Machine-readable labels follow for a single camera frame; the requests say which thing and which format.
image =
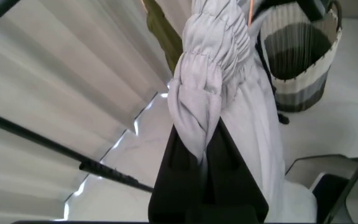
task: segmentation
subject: green garment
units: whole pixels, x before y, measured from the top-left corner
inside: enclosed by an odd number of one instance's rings
[[[155,0],[144,0],[144,4],[148,12],[147,27],[160,42],[160,46],[165,52],[169,69],[173,74],[179,57],[183,53],[181,38],[165,18],[161,7]]]

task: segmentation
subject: floor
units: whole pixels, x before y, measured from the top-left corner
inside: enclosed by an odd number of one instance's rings
[[[344,31],[326,91],[308,111],[288,114],[281,126],[287,167],[298,157],[344,154],[358,157],[358,20],[344,19]],[[157,95],[103,159],[110,167],[154,185],[172,121],[166,95]],[[150,194],[89,176],[67,203],[69,220],[147,221]]]

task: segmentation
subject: laundry basket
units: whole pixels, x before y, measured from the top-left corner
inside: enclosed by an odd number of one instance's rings
[[[275,7],[262,24],[260,40],[278,110],[304,111],[323,96],[342,35],[341,15],[340,4],[332,1],[322,20],[310,22],[294,2]]]

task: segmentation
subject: curtain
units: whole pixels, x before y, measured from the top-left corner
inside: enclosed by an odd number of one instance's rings
[[[159,3],[181,34],[190,0]],[[100,160],[168,91],[172,74],[145,19],[140,0],[21,0],[0,18],[0,116]],[[77,167],[0,130],[0,223],[63,218],[85,177]]]

